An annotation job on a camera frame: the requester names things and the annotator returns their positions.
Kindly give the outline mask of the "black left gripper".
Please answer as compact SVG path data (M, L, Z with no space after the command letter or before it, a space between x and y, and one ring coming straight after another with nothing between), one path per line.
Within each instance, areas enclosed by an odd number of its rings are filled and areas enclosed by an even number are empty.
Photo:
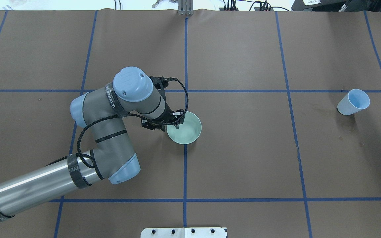
M184 123L186 110L180 109L173 111L170 107L166 106L164 112L155 119L141 119L141 126L149 130L162 130L166 131L167 126L173 126L174 129L179 129L180 125Z

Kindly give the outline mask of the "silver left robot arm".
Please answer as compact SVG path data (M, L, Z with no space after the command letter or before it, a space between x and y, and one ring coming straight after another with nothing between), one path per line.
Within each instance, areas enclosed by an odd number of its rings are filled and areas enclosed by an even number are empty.
M0 183L0 222L67 193L109 179L125 182L140 171L123 118L133 116L149 130L179 127L188 111L189 94L174 77L153 77L137 67L120 70L103 88L70 104L79 127L76 153Z

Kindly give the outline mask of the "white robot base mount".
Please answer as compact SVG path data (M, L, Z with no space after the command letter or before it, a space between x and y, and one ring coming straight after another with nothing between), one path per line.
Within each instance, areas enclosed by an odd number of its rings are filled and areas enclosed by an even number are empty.
M227 238L227 228L223 227L170 227L145 228L141 238Z

